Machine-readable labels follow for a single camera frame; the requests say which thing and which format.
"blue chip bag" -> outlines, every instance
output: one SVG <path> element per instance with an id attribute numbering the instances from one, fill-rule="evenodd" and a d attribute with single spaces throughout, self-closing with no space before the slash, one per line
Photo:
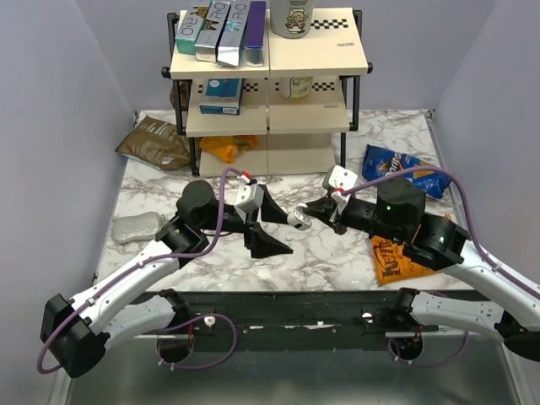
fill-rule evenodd
<path id="1" fill-rule="evenodd" d="M 368 145 L 365 150 L 362 176 L 371 181 L 413 166 L 425 166 L 429 163 L 410 154 L 400 154 L 393 150 Z M 421 188 L 433 198 L 442 198 L 443 192 L 448 188 L 451 180 L 430 170 L 416 171 L 405 175 L 416 187 Z"/>

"black metal bar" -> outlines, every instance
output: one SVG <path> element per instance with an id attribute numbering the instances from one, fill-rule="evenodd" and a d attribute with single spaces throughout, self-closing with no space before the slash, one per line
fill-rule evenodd
<path id="1" fill-rule="evenodd" d="M 187 114 L 189 114 L 189 98 L 192 93 L 192 81 L 187 80 L 184 82 L 186 85 L 185 91 L 186 91 L 186 103 L 187 103 Z M 186 129 L 182 128 L 182 132 L 184 135 L 186 135 Z M 192 163 L 192 175 L 199 177 L 199 169 L 197 168 L 197 146 L 195 145 L 195 138 L 189 138 L 189 153 L 190 153 L 190 160 Z"/>
<path id="2" fill-rule="evenodd" d="M 353 14 L 360 40 L 362 40 L 362 10 L 354 10 Z M 358 131 L 360 122 L 360 76 L 354 76 L 353 84 L 353 122 L 351 123 L 350 131 Z"/>
<path id="3" fill-rule="evenodd" d="M 178 15 L 177 13 L 167 14 L 167 27 L 169 30 L 169 51 L 171 58 L 175 53 L 175 24 L 177 24 L 179 20 L 180 15 Z M 189 106 L 191 80 L 183 80 L 183 82 L 186 84 L 186 102 Z M 182 136 L 186 136 L 186 127 L 184 127 L 184 122 L 182 119 L 180 80 L 172 81 L 172 89 L 175 96 L 176 133 Z M 189 153 L 191 157 L 192 175 L 199 176 L 199 169 L 197 168 L 197 148 L 195 145 L 195 138 L 189 138 Z"/>
<path id="4" fill-rule="evenodd" d="M 177 13 L 168 13 L 167 14 L 167 27 L 169 29 L 169 51 L 170 57 L 175 52 L 175 24 L 180 19 L 180 16 Z"/>
<path id="5" fill-rule="evenodd" d="M 176 133 L 179 135 L 185 135 L 184 126 L 182 121 L 182 105 L 180 98 L 180 81 L 172 81 L 172 91 L 175 95 L 175 115 L 176 115 Z"/>
<path id="6" fill-rule="evenodd" d="M 192 160 L 192 175 L 199 177 L 199 169 L 197 168 L 197 147 L 195 146 L 195 138 L 189 138 L 189 153 Z"/>
<path id="7" fill-rule="evenodd" d="M 347 108 L 347 84 L 348 80 L 346 78 L 341 79 L 341 89 L 343 91 L 343 98 L 345 99 L 345 108 Z M 339 164 L 342 167 L 345 167 L 347 164 L 347 133 L 341 132 L 341 143 L 340 143 L 340 152 L 339 152 Z"/>

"checkered pattern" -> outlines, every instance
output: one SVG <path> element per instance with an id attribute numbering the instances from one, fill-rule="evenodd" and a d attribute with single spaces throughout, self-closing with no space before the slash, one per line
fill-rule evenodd
<path id="1" fill-rule="evenodd" d="M 244 91 L 249 93 L 250 91 L 259 91 L 259 83 L 244 83 Z"/>
<path id="2" fill-rule="evenodd" d="M 336 86 L 334 82 L 322 82 L 322 83 L 313 83 L 311 88 L 315 91 L 334 91 Z"/>
<path id="3" fill-rule="evenodd" d="M 347 19 L 323 19 L 320 21 L 319 19 L 314 19 L 311 21 L 311 28 L 314 28 L 316 30 L 329 30 L 331 28 L 334 28 L 335 30 L 338 30 L 340 28 L 348 28 L 348 21 Z"/>

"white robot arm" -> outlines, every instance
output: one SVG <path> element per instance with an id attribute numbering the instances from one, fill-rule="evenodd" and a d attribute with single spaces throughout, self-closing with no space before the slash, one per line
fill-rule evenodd
<path id="1" fill-rule="evenodd" d="M 113 345 L 174 324 L 179 307 L 169 296 L 129 304 L 202 255 L 208 239 L 201 230 L 243 233 L 254 258 L 292 253 L 262 230 L 259 214 L 265 222 L 289 224 L 297 230 L 309 229 L 309 217 L 313 217 L 338 234 L 349 227 L 400 241 L 404 254 L 414 262 L 458 278 L 490 299 L 453 300 L 402 289 L 399 302 L 388 304 L 389 315 L 381 322 L 386 332 L 402 330 L 403 319 L 405 327 L 455 327 L 490 336 L 515 353 L 540 361 L 540 286 L 485 251 L 482 255 L 469 234 L 450 220 L 425 213 L 424 192 L 407 180 L 379 181 L 382 184 L 374 204 L 347 193 L 357 176 L 335 166 L 323 181 L 326 196 L 300 204 L 289 215 L 271 199 L 265 186 L 245 175 L 243 180 L 234 206 L 218 202 L 207 182 L 190 183 L 177 203 L 175 217 L 128 264 L 70 300 L 57 295 L 47 302 L 40 337 L 71 377 L 94 367 Z"/>

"orange snack bag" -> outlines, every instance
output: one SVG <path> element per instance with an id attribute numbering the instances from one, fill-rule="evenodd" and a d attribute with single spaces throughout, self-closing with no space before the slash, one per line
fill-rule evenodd
<path id="1" fill-rule="evenodd" d="M 233 163 L 246 150 L 255 148 L 255 135 L 238 135 L 235 137 L 204 137 L 199 146 L 210 154 L 215 154 L 225 163 Z"/>
<path id="2" fill-rule="evenodd" d="M 371 239 L 371 246 L 379 285 L 435 273 L 430 268 L 413 263 L 411 259 L 404 256 L 403 245 L 374 236 Z"/>

